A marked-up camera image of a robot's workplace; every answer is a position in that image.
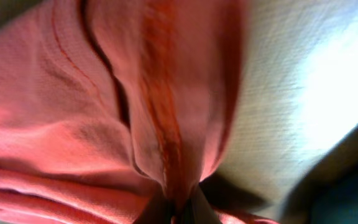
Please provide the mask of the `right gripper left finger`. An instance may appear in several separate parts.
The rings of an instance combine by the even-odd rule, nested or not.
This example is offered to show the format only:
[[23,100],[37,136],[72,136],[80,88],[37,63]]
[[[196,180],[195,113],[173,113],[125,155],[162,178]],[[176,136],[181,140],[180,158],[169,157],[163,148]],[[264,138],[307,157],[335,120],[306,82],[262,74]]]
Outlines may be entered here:
[[171,224],[174,211],[172,202],[159,188],[133,224]]

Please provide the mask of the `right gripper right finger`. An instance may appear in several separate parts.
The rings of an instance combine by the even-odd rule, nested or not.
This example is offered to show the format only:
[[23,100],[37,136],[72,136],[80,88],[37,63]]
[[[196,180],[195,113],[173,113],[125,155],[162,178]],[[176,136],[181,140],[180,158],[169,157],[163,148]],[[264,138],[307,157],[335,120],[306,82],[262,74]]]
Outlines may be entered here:
[[200,187],[195,189],[186,202],[181,224],[221,224]]

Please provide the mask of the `orange t-shirt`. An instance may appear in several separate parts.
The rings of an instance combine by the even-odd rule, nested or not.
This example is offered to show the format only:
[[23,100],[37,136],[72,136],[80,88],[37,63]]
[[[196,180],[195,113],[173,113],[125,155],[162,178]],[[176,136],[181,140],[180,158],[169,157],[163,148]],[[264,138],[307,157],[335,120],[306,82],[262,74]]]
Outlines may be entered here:
[[[218,168],[244,1],[44,1],[0,30],[0,220],[133,223],[161,188],[181,223]],[[208,202],[221,223],[267,219]]]

